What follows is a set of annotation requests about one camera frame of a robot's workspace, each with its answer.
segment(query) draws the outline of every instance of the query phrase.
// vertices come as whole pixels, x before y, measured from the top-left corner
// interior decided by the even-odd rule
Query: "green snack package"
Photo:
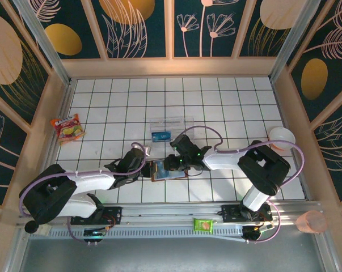
[[[194,231],[208,231],[212,233],[212,220],[207,219],[193,219]]]

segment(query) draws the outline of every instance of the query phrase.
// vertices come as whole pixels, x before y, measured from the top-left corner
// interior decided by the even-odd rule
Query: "red snack package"
[[[51,120],[51,125],[56,129],[60,146],[74,141],[85,134],[77,114],[65,119],[53,119]]]

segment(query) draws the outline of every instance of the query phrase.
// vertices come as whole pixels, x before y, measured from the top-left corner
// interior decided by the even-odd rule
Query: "white grid floor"
[[[226,139],[223,148],[246,147],[267,140],[282,126],[269,79],[149,78],[78,80],[70,113],[79,114],[86,135],[62,146],[57,163],[70,171],[95,170],[130,150],[133,141],[151,145],[149,119],[193,117],[195,125],[210,126]],[[195,129],[195,144],[213,146],[217,136]],[[173,153],[169,143],[154,148],[149,159]],[[280,153],[295,172],[290,151]],[[251,187],[240,171],[204,172],[182,180],[151,182],[147,178],[119,189],[97,191],[103,203],[189,202],[241,200]],[[298,178],[276,199],[305,199]]]

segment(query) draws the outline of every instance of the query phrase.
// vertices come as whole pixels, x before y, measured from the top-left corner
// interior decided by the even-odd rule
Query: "snack bag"
[[[212,233],[212,220],[193,219],[194,231],[208,231]]]
[[[85,134],[77,114],[65,119],[53,119],[51,120],[51,125],[56,129],[60,146],[74,141]]]

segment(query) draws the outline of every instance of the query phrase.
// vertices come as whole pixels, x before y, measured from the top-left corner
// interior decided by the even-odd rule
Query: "white bowl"
[[[289,129],[286,129],[285,127],[275,127],[274,129],[272,129],[271,132],[269,133],[269,139],[271,141],[283,140],[283,141],[295,143],[295,136]],[[292,145],[287,144],[287,143],[274,143],[273,145],[277,149],[281,149],[281,150],[288,150],[292,148]]]

